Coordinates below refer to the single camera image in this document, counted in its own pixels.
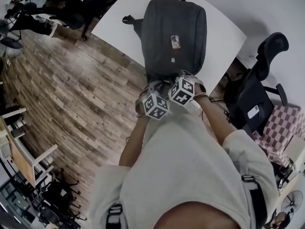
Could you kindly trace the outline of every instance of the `black pants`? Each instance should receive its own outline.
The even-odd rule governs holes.
[[[35,20],[32,16],[24,15],[24,14],[21,14],[17,18],[14,26],[10,29],[10,31],[17,31],[17,30],[31,30],[33,32],[43,35],[50,35],[52,32],[52,29],[46,28],[44,26],[44,23],[40,23],[39,21]]]

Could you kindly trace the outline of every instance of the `checkered cloth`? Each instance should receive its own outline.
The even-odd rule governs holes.
[[[294,135],[305,140],[305,116],[301,108],[276,105],[264,128],[263,136],[255,133],[254,139],[268,152],[270,161],[286,167],[289,158],[284,150]]]

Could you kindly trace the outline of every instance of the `black bag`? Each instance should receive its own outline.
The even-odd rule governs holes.
[[[152,0],[144,19],[123,18],[133,24],[142,42],[148,82],[186,70],[196,75],[205,58],[205,10],[191,2]]]

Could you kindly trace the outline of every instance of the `backpack strap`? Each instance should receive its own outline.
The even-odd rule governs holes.
[[[106,229],[121,229],[120,216],[123,212],[122,204],[115,204],[110,207],[106,220]]]
[[[261,229],[267,221],[267,207],[261,186],[251,175],[243,175],[242,181],[249,189],[255,214],[256,229]]]

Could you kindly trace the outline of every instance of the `black and white cube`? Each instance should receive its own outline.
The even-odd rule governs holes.
[[[156,120],[161,120],[169,112],[168,101],[153,93],[143,101],[143,104],[145,114]]]
[[[168,96],[176,104],[185,106],[193,99],[194,91],[194,83],[180,77],[168,92]]]

